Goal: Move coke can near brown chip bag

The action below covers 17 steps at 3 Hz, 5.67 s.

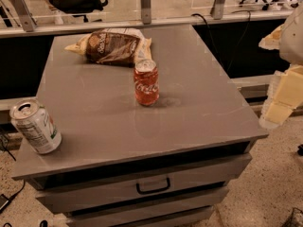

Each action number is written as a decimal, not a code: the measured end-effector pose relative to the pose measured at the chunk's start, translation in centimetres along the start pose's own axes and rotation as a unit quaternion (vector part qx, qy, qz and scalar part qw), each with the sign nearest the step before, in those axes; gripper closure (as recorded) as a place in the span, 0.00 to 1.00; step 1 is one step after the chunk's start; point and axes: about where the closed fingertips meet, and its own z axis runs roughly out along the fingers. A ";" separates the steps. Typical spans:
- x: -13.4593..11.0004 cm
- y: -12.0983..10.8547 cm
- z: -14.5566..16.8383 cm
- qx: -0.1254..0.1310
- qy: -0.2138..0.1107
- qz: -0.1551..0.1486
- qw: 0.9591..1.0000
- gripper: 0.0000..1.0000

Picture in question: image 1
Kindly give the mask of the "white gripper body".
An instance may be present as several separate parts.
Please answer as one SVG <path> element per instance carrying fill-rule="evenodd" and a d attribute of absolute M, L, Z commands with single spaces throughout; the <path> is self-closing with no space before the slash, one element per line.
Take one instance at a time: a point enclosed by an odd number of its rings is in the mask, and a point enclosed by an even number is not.
<path fill-rule="evenodd" d="M 285 20 L 281 29 L 279 55 L 292 64 L 303 64 L 303 4 Z"/>

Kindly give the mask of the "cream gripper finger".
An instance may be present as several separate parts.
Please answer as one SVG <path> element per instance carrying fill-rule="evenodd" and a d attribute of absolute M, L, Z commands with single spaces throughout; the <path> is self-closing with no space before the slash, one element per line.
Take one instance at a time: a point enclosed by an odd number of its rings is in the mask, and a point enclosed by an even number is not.
<path fill-rule="evenodd" d="M 291 65 L 285 72 L 275 71 L 267 91 L 259 124 L 264 129 L 282 125 L 303 104 L 303 66 Z"/>
<path fill-rule="evenodd" d="M 258 46 L 267 50 L 278 50 L 282 26 L 275 28 L 270 34 L 261 39 Z"/>

